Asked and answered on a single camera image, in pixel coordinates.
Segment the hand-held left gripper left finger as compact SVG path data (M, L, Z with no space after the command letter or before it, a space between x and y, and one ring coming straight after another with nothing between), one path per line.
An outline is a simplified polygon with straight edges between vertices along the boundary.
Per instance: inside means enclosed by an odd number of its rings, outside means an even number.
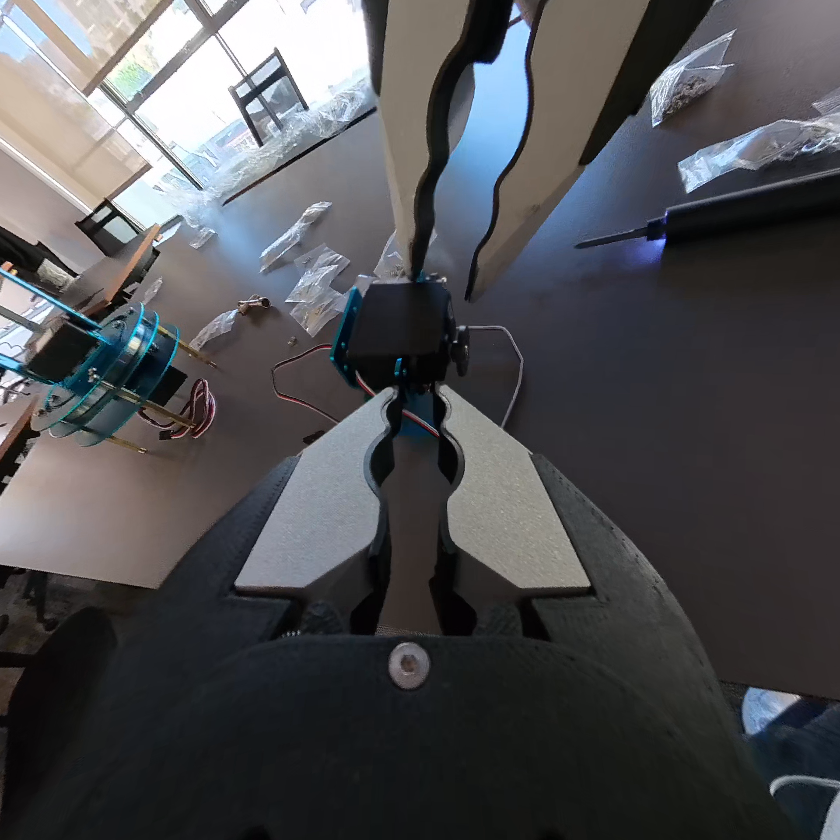
M238 574L238 594L379 617L391 572L382 485L400 413L399 392L387 387L302 452Z

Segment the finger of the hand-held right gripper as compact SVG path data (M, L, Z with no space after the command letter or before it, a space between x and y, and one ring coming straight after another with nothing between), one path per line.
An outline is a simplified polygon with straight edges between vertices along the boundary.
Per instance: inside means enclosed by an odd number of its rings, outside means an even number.
M582 174L585 146L647 8L645 1L548 1L534 12L526 123L493 188L466 300L489 289Z
M382 13L382 134L404 270L416 280L448 163L449 113L462 78L501 52L519 2L387 2Z

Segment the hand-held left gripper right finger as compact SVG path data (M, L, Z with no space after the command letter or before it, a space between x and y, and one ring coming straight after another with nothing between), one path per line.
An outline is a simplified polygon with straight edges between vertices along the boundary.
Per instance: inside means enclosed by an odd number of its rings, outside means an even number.
M476 617L496 606L588 595L592 583L526 447L437 385L444 592Z

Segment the black servo with blue bracket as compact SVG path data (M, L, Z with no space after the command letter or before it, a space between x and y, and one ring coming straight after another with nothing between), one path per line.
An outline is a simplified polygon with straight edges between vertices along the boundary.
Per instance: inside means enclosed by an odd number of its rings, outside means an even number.
M369 397L395 387L407 400L433 392L453 364L466 375L470 331L458 325L444 277L374 279L351 288L331 348L333 367Z

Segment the blue toy robot arm base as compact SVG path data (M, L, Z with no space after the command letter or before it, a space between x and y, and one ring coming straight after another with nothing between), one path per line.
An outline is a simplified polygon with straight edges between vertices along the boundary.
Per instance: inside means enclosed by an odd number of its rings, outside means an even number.
M204 436L217 413L207 380L194 382L181 410L166 404L182 386L175 368L180 351L210 366L214 362L191 350L176 326L141 301L121 306L102 327L107 348L81 352L78 370L43 394L44 409L31 428L53 438L75 438L82 447L110 442L140 454L146 449L118 436L133 417L153 426L164 441Z

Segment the dark grey desk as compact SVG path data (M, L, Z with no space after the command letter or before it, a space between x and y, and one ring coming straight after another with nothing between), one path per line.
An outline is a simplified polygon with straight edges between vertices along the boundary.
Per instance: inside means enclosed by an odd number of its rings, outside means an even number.
M465 132L436 194L429 258L457 318L503 324L525 363L508 428L614 520L662 575L722 679L838 695L838 217L691 245L577 249L687 199L677 164L838 87L838 2L722 2L688 51L736 30L719 86L653 129L625 121L508 270L465 304L498 172L527 111L527 28L476 69ZM133 419L111 443L37 442L2 495L2 563L155 587L303 437L327 427L277 400L270 367L308 344L280 312L294 266L259 253L311 203L311 243L373 270L393 229L377 114L228 204L204 248L182 228L152 277L168 319L196 332L240 297L273 302L207 351L205 437L163 443ZM291 336L298 344L290 348Z

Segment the crumpled clear plastic wrap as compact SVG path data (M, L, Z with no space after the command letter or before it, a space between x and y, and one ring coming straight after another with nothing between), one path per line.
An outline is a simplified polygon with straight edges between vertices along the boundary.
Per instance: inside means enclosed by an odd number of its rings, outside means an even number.
M246 193L374 111L370 79L352 81L310 110L290 110L282 117L281 128L262 146L250 145L213 170L204 189L197 190L188 182L165 184L164 198L176 214L199 227L211 207L220 207Z

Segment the black wooden chair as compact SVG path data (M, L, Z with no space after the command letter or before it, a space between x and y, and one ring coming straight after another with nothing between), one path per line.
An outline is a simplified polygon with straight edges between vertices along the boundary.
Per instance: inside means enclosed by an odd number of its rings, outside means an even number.
M87 216L76 222L76 227L109 258L121 250L144 229L121 211L109 199L103 199Z
M292 113L309 110L278 49L228 91L259 148L280 133Z

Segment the clear bag with nuts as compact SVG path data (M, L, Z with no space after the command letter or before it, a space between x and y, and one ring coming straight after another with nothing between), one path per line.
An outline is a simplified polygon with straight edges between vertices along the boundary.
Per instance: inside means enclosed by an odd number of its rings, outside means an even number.
M406 273L399 243L394 231L385 243L381 256L374 268L373 277L384 282L411 279Z

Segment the clear labelled screw bag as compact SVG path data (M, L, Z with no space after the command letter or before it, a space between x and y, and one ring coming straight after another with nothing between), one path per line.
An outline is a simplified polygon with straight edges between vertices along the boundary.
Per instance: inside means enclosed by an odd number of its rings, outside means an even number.
M309 301L301 301L290 310L290 316L311 337L334 317L343 314L347 303L347 293L339 293L332 288L322 290Z
M333 267L336 267L338 273L340 273L349 264L349 259L340 255L326 244L321 244L293 260L293 265L299 270L301 275L308 271Z
M339 265L312 267L289 292L286 303L313 303L334 293L333 279L343 268Z

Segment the long clear plastic bag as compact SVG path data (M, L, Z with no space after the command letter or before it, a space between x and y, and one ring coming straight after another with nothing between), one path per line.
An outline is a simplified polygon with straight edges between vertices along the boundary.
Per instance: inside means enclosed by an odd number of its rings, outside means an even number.
M331 202L317 202L306 208L299 218L283 234L267 246L259 257L259 273L273 270L286 254L297 247L305 234L330 210Z

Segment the black electric screwdriver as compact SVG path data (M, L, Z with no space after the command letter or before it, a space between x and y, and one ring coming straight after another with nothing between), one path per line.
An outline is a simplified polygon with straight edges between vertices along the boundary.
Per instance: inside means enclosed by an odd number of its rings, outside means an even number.
M672 206L662 217L650 219L642 227L587 239L575 247L589 249L632 238L644 238L649 242L664 240L667 245L677 245L741 230L834 214L838 208L838 182L782 182L767 188Z

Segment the large window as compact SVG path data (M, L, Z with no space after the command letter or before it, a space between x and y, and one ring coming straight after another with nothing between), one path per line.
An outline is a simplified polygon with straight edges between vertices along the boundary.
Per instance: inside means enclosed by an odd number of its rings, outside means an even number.
M2 22L2 86L51 97L84 98L150 163L138 217L151 214L152 192L186 182L202 190L213 170L257 146L229 88L278 49L309 109L368 75L361 2L172 1L117 66L89 93ZM71 193L2 141L58 192ZM133 189L124 188L118 197Z

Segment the beige roller blind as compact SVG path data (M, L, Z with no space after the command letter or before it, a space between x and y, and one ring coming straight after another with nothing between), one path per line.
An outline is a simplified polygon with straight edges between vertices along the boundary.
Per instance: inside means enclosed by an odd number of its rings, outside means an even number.
M151 169L84 98L2 86L2 141L89 206L112 198Z
M76 88L89 93L172 1L6 1L2 22Z

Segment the blue jeans leg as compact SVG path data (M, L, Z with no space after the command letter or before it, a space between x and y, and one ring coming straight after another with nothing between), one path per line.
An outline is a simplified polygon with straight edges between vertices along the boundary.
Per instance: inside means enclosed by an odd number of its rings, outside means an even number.
M790 707L747 743L774 802L801 836L838 838L838 703L809 720Z

